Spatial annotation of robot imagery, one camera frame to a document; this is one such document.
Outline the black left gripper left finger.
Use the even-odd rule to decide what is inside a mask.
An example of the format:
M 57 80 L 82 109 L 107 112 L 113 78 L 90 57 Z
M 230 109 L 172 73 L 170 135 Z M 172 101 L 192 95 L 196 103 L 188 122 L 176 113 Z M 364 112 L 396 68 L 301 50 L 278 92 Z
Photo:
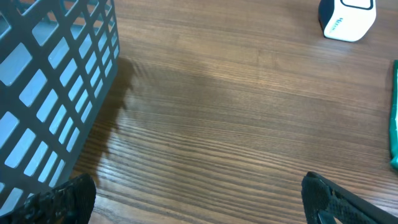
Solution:
M 1 223 L 87 224 L 95 205 L 96 185 L 82 174 L 46 193 L 38 193 L 20 207 L 1 216 Z

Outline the green 3M gloves packet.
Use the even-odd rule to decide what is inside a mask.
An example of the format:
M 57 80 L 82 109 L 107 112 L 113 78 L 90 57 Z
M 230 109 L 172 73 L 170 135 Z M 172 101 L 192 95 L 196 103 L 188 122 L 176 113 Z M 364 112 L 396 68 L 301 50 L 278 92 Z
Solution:
M 397 170 L 397 60 L 394 60 L 392 70 L 392 98 L 389 123 L 389 140 L 391 150 L 391 166 Z

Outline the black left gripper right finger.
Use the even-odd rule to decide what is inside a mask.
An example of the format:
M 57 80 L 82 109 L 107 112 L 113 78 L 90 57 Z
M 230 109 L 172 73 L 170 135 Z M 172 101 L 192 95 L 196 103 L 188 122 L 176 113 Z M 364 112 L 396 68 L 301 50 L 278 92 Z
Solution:
M 304 176 L 301 195 L 305 217 L 310 224 L 397 224 L 397 217 L 316 172 Z

